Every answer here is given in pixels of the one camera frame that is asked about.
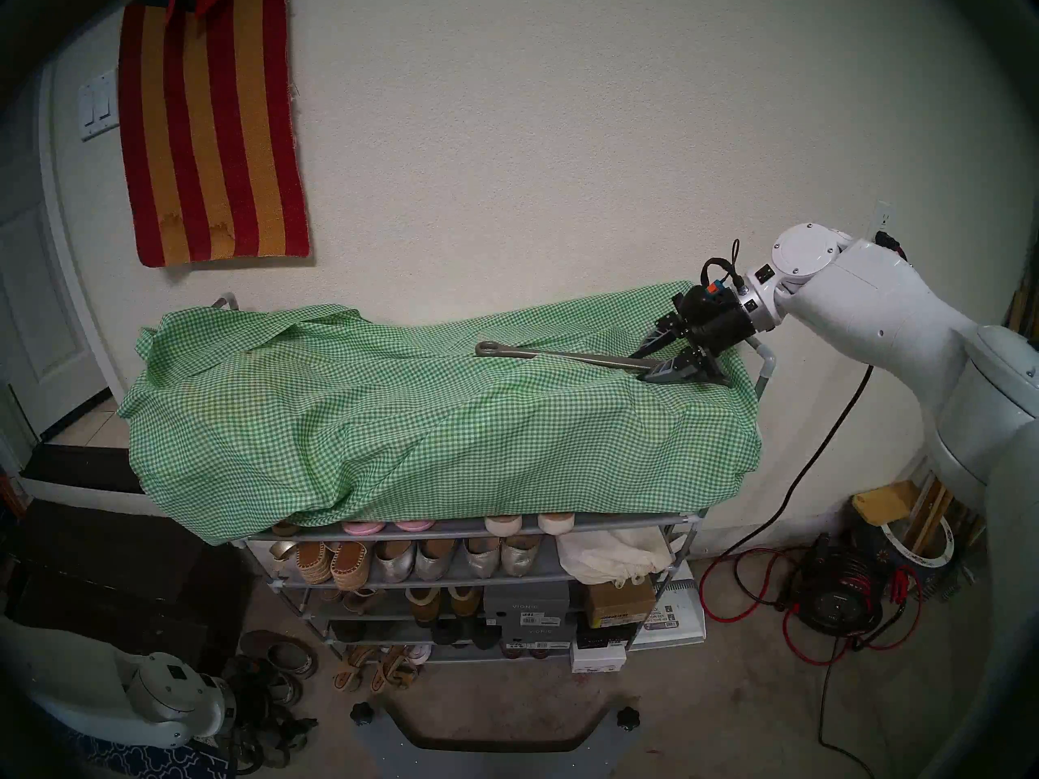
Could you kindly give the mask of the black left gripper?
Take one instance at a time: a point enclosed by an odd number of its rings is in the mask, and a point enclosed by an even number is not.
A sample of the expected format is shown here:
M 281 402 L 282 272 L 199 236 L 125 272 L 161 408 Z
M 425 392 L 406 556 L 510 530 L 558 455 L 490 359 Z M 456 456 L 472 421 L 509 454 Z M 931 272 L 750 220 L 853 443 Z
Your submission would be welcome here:
M 236 745 L 246 749 L 284 746 L 279 726 L 293 704 L 293 677 L 275 668 L 224 668 L 223 679 L 236 699 L 232 729 Z

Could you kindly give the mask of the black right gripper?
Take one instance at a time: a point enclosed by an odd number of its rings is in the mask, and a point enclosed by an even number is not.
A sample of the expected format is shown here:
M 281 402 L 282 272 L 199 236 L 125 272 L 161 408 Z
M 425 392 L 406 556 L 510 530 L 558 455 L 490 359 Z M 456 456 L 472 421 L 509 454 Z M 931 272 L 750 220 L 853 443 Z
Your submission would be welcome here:
M 641 374 L 643 382 L 719 382 L 720 365 L 711 352 L 723 352 L 755 335 L 754 324 L 737 294 L 724 284 L 694 284 L 672 297 L 677 319 L 657 319 L 629 357 L 648 359 L 681 340 L 691 347 Z

